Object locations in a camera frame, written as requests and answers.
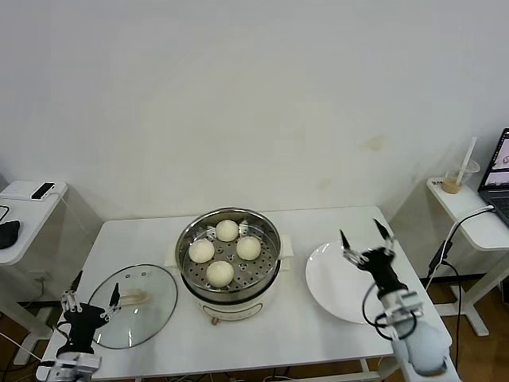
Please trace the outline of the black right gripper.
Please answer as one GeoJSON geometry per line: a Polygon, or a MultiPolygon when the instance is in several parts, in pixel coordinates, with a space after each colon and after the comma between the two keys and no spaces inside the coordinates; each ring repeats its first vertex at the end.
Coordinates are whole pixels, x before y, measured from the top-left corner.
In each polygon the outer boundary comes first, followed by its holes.
{"type": "Polygon", "coordinates": [[[369,249],[362,253],[354,251],[346,235],[340,230],[343,257],[361,271],[367,271],[371,274],[378,288],[378,297],[384,297],[399,290],[408,290],[408,286],[400,282],[392,267],[392,262],[395,258],[395,238],[378,220],[374,219],[374,222],[379,234],[384,240],[384,248],[369,249]]]}

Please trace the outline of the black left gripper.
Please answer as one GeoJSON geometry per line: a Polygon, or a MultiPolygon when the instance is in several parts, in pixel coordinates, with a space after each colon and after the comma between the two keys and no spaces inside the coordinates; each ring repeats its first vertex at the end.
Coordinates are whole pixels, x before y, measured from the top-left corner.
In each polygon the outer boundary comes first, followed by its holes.
{"type": "Polygon", "coordinates": [[[58,349],[59,354],[63,353],[86,353],[94,354],[92,342],[95,331],[107,324],[118,310],[121,309],[119,284],[115,284],[109,306],[106,309],[81,304],[76,299],[76,291],[80,284],[83,272],[80,271],[71,286],[64,291],[60,298],[60,304],[64,318],[70,324],[68,340],[58,349]]]}

